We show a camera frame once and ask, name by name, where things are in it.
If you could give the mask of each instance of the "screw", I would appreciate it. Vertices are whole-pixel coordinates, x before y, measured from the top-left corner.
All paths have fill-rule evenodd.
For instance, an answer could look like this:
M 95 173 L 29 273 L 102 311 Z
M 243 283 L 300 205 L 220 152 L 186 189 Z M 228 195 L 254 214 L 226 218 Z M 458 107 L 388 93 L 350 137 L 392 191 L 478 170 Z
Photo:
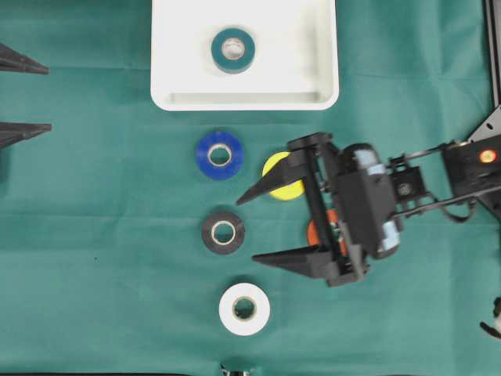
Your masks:
M 409 196 L 413 192 L 413 186 L 409 183 L 402 183 L 398 186 L 397 191 L 400 196 Z

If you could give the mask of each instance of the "black spike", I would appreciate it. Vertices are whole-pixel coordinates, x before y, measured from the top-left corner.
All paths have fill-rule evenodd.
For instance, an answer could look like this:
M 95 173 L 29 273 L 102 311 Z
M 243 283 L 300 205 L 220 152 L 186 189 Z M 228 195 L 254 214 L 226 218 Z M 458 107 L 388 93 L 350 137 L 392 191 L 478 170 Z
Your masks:
M 275 266 L 310 278 L 331 279 L 339 276 L 332 254 L 319 246 L 256 255 L 252 259 L 267 266 Z
M 50 124 L 0 123 L 0 149 L 51 130 Z
M 247 190 L 247 192 L 238 199 L 236 204 L 245 204 L 248 201 L 252 201 L 256 197 L 303 179 L 306 173 L 305 167 L 303 164 L 298 164 L 298 156 L 295 155 L 299 153 L 301 153 L 302 156 L 301 150 L 299 152 L 292 153 L 289 157 L 279 161 L 265 176 L 249 188 L 249 190 Z
M 501 339 L 501 333 L 499 333 L 496 329 L 494 329 L 493 327 L 490 327 L 489 325 L 487 325 L 486 323 L 484 323 L 483 321 L 480 323 L 480 327 L 487 333 L 489 334 L 491 337 L 494 337 L 494 338 L 498 338 L 498 339 Z
M 0 71 L 49 74 L 49 69 L 0 43 Z

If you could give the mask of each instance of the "black tape roll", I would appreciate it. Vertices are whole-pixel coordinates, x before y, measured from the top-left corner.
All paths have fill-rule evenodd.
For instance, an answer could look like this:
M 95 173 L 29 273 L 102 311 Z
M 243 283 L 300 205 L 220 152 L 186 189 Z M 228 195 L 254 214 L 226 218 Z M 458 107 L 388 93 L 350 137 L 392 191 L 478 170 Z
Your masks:
M 227 242 L 216 239 L 215 229 L 220 225 L 232 227 L 232 238 Z M 243 243 L 245 238 L 245 226 L 242 219 L 229 211 L 219 211 L 207 217 L 202 225 L 202 239 L 211 251 L 218 255 L 229 255 L 235 252 Z

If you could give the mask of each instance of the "tape roll center hole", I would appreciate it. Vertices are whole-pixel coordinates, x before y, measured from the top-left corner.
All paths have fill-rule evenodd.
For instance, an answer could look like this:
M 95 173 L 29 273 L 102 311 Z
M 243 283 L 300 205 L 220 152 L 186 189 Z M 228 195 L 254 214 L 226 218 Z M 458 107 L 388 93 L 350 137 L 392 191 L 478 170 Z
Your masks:
M 212 226 L 212 240 L 218 245 L 228 245 L 235 240 L 235 226 L 228 221 L 220 221 Z
M 244 296 L 233 303 L 233 315 L 240 321 L 248 321 L 256 314 L 256 303 L 251 298 Z
M 226 59 L 238 60 L 245 54 L 245 44 L 239 38 L 228 38 L 222 44 L 221 50 Z
M 207 154 L 209 161 L 216 167 L 224 167 L 232 160 L 232 151 L 223 143 L 213 145 Z

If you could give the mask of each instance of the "white tray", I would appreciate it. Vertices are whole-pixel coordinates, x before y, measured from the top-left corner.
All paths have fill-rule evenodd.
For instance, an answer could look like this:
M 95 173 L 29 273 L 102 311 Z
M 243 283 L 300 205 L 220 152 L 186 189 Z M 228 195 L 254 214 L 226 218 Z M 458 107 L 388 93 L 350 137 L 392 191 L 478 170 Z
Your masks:
M 153 0 L 153 101 L 171 111 L 325 110 L 339 96 L 335 13 L 335 0 Z M 240 74 L 212 59 L 228 27 L 256 45 Z

